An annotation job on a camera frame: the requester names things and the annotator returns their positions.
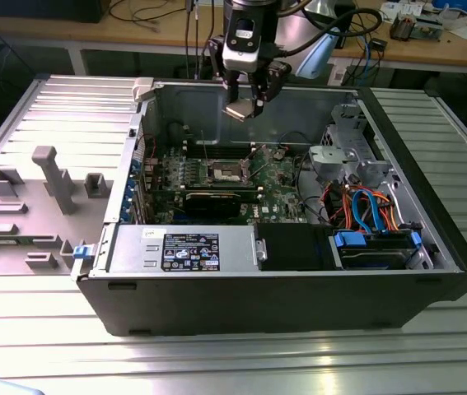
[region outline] black box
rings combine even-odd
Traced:
[[[98,23],[110,0],[0,0],[0,16]]]

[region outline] desk leg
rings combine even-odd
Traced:
[[[331,59],[332,71],[330,72],[330,77],[328,81],[329,86],[341,86],[343,79],[345,78],[345,73],[347,72],[347,67],[352,64],[352,59],[350,58],[333,58]]]
[[[70,62],[72,62],[72,68],[74,74],[77,76],[87,76],[88,75],[88,66],[86,61],[83,58],[83,54],[79,45],[74,44],[67,47],[68,56],[70,56]]]

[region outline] gray plastic post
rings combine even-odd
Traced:
[[[61,171],[55,163],[56,152],[53,146],[37,146],[32,154],[32,161],[41,167],[46,181],[49,183],[55,200],[58,202],[61,212],[65,215],[72,214],[74,202],[70,196],[68,186],[63,182]]]

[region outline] metal bracket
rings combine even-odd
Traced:
[[[133,85],[133,98],[136,102],[141,102],[149,98],[149,95],[154,91],[154,78],[140,77],[137,78]]]
[[[268,252],[266,251],[266,240],[256,240],[255,241],[255,255],[259,262],[264,262],[268,259]]]

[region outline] blue latch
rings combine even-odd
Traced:
[[[416,245],[416,247],[421,247],[422,246],[422,238],[420,237],[420,235],[417,232],[412,232],[411,233],[411,239],[413,240],[414,245]]]
[[[121,202],[121,206],[123,208],[130,208],[131,207],[131,199],[128,197],[125,197],[124,200]]]
[[[127,210],[122,209],[122,211],[119,214],[119,219],[124,221],[124,222],[129,222],[130,219],[131,219],[131,216],[129,215]]]
[[[338,232],[334,236],[336,247],[365,247],[367,240],[365,235],[359,232]]]
[[[96,245],[95,244],[84,244],[74,247],[72,251],[72,256],[74,259],[91,259],[96,255]]]
[[[131,160],[131,171],[139,171],[142,168],[142,162],[137,159]]]

